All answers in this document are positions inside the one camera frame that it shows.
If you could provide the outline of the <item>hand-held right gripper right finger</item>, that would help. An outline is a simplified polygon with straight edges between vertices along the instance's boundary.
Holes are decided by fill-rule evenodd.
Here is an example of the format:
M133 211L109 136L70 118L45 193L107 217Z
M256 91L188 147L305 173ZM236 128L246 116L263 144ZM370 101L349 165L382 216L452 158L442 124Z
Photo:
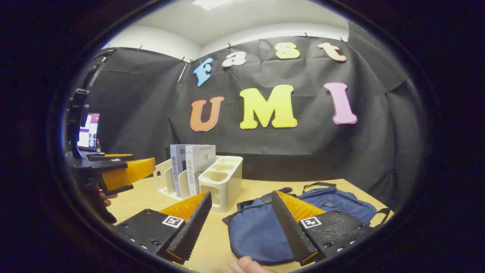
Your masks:
M325 212L280 191L272 192L271 205L301 266L329 259L375 230L341 209Z

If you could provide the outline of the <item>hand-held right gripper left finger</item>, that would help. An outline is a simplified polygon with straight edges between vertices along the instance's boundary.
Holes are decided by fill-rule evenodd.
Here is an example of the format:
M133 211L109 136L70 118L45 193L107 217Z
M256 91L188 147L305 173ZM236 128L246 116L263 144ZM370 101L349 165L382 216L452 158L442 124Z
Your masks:
M144 252L183 265L191 257L212 207L212 195L207 191L161 211L144 209L113 229Z

